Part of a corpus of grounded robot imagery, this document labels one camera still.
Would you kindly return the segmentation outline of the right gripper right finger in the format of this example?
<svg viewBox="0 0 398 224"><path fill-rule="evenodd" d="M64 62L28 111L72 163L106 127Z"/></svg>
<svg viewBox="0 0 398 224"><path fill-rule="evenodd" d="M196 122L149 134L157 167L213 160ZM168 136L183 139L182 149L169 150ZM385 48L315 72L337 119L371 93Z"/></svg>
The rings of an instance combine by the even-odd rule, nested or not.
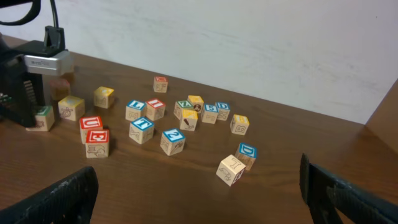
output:
<svg viewBox="0 0 398 224"><path fill-rule="evenodd" d="M302 154L300 191L314 223L341 223L338 212L355 223L397 224L397 205L310 163Z"/></svg>

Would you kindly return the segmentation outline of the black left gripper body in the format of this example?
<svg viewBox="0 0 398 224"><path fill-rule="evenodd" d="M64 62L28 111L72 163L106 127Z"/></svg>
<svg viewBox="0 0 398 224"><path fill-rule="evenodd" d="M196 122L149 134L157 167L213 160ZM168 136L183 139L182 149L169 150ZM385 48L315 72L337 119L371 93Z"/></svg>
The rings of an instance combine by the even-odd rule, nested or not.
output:
<svg viewBox="0 0 398 224"><path fill-rule="evenodd" d="M29 73L24 55L1 38L1 116L33 128L37 124L34 113L44 105L42 75Z"/></svg>

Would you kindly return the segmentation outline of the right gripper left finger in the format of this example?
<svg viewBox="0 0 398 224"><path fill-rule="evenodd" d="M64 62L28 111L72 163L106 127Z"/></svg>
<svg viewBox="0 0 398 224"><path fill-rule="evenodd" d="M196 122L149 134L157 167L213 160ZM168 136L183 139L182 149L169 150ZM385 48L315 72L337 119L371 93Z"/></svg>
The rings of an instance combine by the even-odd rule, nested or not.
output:
<svg viewBox="0 0 398 224"><path fill-rule="evenodd" d="M89 223L98 189L94 168L84 167L1 210L1 223Z"/></svg>

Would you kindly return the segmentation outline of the green B block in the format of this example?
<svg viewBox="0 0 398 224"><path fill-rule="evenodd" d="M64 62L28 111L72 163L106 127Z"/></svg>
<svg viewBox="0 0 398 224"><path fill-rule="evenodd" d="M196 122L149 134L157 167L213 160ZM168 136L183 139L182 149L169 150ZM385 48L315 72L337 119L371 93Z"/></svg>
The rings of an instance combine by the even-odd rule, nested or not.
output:
<svg viewBox="0 0 398 224"><path fill-rule="evenodd" d="M49 131L55 122L52 106L37 106L34 111L36 125L26 131Z"/></svg>

